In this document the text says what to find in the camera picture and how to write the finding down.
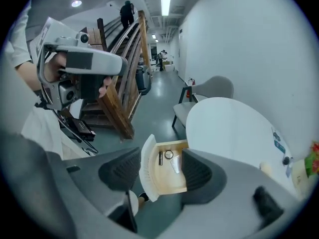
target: black ring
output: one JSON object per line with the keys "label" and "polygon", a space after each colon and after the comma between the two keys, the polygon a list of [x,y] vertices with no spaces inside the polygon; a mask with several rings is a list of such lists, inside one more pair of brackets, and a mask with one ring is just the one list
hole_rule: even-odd
{"label": "black ring", "polygon": [[[171,158],[166,157],[166,152],[168,152],[168,151],[170,151],[170,152],[173,154],[173,156],[172,156]],[[167,159],[172,159],[172,158],[174,157],[174,153],[173,153],[171,150],[167,150],[167,151],[165,151],[164,156],[165,156],[165,158],[167,158]]]}

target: chair leg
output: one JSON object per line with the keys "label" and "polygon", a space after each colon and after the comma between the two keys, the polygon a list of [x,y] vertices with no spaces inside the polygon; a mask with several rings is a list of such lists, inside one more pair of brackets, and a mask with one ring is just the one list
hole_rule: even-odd
{"label": "chair leg", "polygon": [[175,116],[175,117],[174,117],[174,120],[173,120],[173,124],[171,125],[172,127],[174,127],[175,122],[176,122],[176,119],[177,119],[177,117]]}

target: chair seat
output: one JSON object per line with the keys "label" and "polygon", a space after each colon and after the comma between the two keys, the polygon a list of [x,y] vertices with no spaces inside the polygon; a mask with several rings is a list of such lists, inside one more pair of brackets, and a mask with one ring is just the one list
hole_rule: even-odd
{"label": "chair seat", "polygon": [[184,102],[173,107],[176,117],[180,120],[184,127],[186,127],[187,115],[195,104],[195,102]]}

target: person's hand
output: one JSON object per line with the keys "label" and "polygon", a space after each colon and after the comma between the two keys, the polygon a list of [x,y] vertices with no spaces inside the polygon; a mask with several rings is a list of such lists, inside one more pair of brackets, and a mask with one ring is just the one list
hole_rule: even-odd
{"label": "person's hand", "polygon": [[[53,56],[53,58],[45,63],[44,76],[47,81],[53,82],[59,80],[58,70],[66,65],[66,53],[59,52]],[[106,77],[103,81],[103,86],[99,88],[99,98],[106,94],[106,87],[112,82],[111,77]]]}

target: white round table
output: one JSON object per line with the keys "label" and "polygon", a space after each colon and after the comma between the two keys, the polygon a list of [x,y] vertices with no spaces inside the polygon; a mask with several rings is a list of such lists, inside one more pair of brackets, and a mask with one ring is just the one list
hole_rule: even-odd
{"label": "white round table", "polygon": [[282,163],[285,156],[291,157],[288,146],[270,122],[248,105],[228,98],[200,101],[187,116],[186,135],[191,149],[257,168],[261,162],[268,163],[271,177],[297,197],[292,177],[286,175],[287,166]]}

